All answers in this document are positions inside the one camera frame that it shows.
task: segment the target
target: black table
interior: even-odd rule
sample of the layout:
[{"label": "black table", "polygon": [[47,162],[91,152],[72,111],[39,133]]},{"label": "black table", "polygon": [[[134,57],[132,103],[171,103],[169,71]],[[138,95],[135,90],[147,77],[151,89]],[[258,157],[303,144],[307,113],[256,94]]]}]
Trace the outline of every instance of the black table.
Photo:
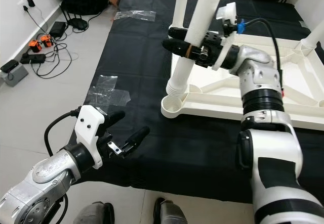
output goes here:
[{"label": "black table", "polygon": [[[187,27],[197,0],[189,0],[184,26]],[[221,0],[219,6],[236,2],[240,18],[263,17],[270,21],[278,38],[300,40],[310,31],[300,25],[302,19],[289,4],[271,4],[251,0]],[[180,115],[167,119],[160,113],[170,77],[171,53],[161,41],[167,37],[175,0],[120,0],[119,10],[155,11],[155,22],[133,18],[115,20],[91,86],[99,75],[118,76],[116,89],[130,92],[126,117],[110,132],[123,142],[142,126],[150,135],[134,154],[125,159],[104,162],[82,181],[103,181],[120,186],[198,196],[223,201],[252,202],[248,178],[235,168],[235,144],[240,122],[217,118]],[[210,29],[220,30],[213,21]],[[262,24],[249,27],[246,34],[268,36]],[[320,45],[316,49],[324,61]],[[324,202],[324,132],[296,129],[303,153],[304,167],[299,177],[302,187]],[[75,143],[75,136],[70,140]]]}]

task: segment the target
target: transparent tape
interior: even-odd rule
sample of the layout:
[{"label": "transparent tape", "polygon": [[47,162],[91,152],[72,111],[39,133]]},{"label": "transparent tape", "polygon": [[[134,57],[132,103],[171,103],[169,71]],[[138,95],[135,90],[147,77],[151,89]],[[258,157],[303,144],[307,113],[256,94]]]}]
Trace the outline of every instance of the transparent tape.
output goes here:
[{"label": "transparent tape", "polygon": [[89,89],[86,104],[108,111],[110,105],[125,107],[131,100],[128,91],[115,89],[117,76],[99,76],[96,86]]},{"label": "transparent tape", "polygon": [[140,20],[154,22],[155,16],[156,16],[156,12],[153,12],[153,11],[132,10],[132,11],[117,12],[114,20],[117,20],[120,18],[136,18],[136,19],[140,19]]}]

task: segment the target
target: wall outlet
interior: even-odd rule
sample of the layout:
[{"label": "wall outlet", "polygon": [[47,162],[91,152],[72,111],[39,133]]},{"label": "wall outlet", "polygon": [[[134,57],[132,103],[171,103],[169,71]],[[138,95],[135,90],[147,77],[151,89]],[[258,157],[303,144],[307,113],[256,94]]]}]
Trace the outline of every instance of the wall outlet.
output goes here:
[{"label": "wall outlet", "polygon": [[20,0],[18,3],[17,3],[18,7],[23,11],[24,11],[24,8],[23,6],[26,6],[29,8],[29,5],[28,5],[28,1],[27,0]]}]

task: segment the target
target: white pole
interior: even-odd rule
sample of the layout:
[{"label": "white pole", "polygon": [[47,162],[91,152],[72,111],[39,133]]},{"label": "white pole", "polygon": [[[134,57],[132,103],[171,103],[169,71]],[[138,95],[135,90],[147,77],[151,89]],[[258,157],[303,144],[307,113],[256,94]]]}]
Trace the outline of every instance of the white pole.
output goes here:
[{"label": "white pole", "polygon": [[[198,0],[193,13],[185,41],[200,47],[200,44],[214,17],[220,0]],[[172,77],[168,81],[167,93],[179,98],[187,89],[187,81],[193,68],[194,61],[181,57]]]},{"label": "white pole", "polygon": [[188,0],[176,0],[173,21],[170,27],[183,28],[183,19],[186,12],[187,1]]},{"label": "white pole", "polygon": [[307,38],[301,40],[305,47],[316,48],[317,42],[324,37],[324,20],[308,35]]}]

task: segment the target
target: tiled floor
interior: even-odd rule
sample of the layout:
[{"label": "tiled floor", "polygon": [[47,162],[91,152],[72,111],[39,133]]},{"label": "tiled floor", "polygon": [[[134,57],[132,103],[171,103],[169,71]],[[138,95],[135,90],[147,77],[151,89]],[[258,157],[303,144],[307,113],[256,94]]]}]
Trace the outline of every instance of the tiled floor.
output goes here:
[{"label": "tiled floor", "polygon": [[[79,58],[61,76],[43,80],[35,76],[30,66],[26,66],[29,75],[23,81],[14,88],[6,85],[0,88],[0,196],[21,181],[35,163],[47,157],[43,135],[48,124],[83,103],[114,13],[115,8],[110,7],[100,17],[91,20],[86,32],[74,33],[64,41],[71,52],[78,53]],[[67,55],[63,53],[62,58],[67,58]],[[67,63],[62,61],[57,71],[64,69]],[[74,124],[73,119],[65,119],[53,128],[50,134],[53,151],[66,144]],[[88,182],[72,186],[68,196],[69,209],[62,223],[72,223],[83,207],[94,201],[103,201],[114,205],[116,224],[151,224],[153,204],[161,196],[179,204],[189,223],[253,223],[251,205],[106,183]]]}]

